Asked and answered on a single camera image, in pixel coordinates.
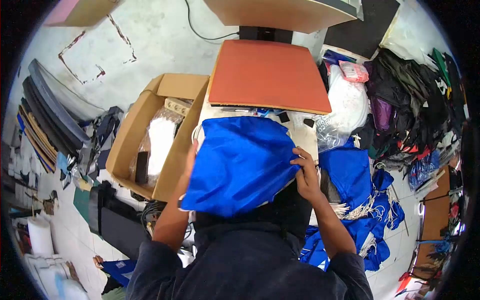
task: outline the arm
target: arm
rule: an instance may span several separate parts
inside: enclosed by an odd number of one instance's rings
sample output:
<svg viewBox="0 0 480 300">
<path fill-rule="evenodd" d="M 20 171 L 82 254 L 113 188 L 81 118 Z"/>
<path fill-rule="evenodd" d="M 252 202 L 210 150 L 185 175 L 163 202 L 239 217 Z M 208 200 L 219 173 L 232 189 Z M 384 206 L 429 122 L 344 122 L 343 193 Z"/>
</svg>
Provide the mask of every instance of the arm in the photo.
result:
<svg viewBox="0 0 480 300">
<path fill-rule="evenodd" d="M 180 177 L 177 187 L 163 209 L 160 218 L 158 218 L 152 237 L 152 240 L 168 245 L 174 252 L 179 250 L 188 225 L 188 212 L 178 209 L 178 199 L 187 191 L 195 162 L 197 145 L 198 142 L 195 140 L 188 151 L 185 171 Z"/>
<path fill-rule="evenodd" d="M 357 254 L 352 237 L 336 216 L 325 195 L 320 191 L 312 156 L 300 147 L 293 148 L 292 152 L 301 156 L 290 163 L 302 167 L 296 175 L 298 191 L 312 204 L 328 256 L 333 258 L 337 253 Z"/>
</svg>

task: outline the pink package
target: pink package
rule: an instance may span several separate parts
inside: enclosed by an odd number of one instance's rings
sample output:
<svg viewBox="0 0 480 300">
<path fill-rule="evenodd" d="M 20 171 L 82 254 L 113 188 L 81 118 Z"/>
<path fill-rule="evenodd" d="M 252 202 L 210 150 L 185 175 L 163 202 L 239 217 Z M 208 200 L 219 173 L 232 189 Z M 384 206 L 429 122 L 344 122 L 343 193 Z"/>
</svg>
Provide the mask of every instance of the pink package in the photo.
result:
<svg viewBox="0 0 480 300">
<path fill-rule="evenodd" d="M 366 82 L 368 81 L 367 69 L 357 63 L 339 60 L 340 68 L 343 72 L 343 78 L 350 82 Z"/>
</svg>

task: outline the green mat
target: green mat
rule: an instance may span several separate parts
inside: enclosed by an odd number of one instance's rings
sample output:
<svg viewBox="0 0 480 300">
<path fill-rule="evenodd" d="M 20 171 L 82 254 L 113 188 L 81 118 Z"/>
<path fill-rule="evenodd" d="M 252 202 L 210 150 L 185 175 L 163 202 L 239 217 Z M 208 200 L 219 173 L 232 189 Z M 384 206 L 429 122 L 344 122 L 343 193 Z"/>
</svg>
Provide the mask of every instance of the green mat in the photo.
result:
<svg viewBox="0 0 480 300">
<path fill-rule="evenodd" d="M 94 181 L 93 186 L 98 186 L 100 182 Z M 88 223 L 88 201 L 90 199 L 90 191 L 82 191 L 79 188 L 75 189 L 73 196 L 73 205 L 78 210 L 82 218 Z"/>
</svg>

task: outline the person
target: person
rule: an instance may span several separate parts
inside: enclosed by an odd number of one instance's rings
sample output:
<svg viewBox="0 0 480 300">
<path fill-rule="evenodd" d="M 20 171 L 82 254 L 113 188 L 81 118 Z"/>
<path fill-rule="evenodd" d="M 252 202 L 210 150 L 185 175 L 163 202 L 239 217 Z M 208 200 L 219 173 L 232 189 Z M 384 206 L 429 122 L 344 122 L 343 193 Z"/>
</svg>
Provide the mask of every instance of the person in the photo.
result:
<svg viewBox="0 0 480 300">
<path fill-rule="evenodd" d="M 120 300 L 125 299 L 125 287 L 115 280 L 108 272 L 103 269 L 103 258 L 100 255 L 93 257 L 93 263 L 95 267 L 103 271 L 107 275 L 107 283 L 103 288 L 102 299 L 103 300 Z"/>
<path fill-rule="evenodd" d="M 300 147 L 291 164 L 296 180 L 273 202 L 253 211 L 220 218 L 196 214 L 193 263 L 182 268 L 177 256 L 189 213 L 178 209 L 195 160 L 194 141 L 185 171 L 156 223 L 127 286 L 126 299 L 373 299 L 363 259 L 328 200 L 320 191 L 312 157 Z M 326 272 L 298 261 L 311 211 L 315 211 L 325 250 Z"/>
</svg>

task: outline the white foam roll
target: white foam roll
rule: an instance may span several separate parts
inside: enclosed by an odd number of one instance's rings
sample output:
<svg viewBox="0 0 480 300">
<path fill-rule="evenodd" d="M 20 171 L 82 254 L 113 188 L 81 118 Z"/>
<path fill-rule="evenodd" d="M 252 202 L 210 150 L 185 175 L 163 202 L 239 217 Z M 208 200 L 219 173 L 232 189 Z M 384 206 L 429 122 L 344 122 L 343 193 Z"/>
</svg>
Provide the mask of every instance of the white foam roll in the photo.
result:
<svg viewBox="0 0 480 300">
<path fill-rule="evenodd" d="M 50 222 L 42 217 L 28 218 L 28 233 L 34 255 L 53 255 Z"/>
</svg>

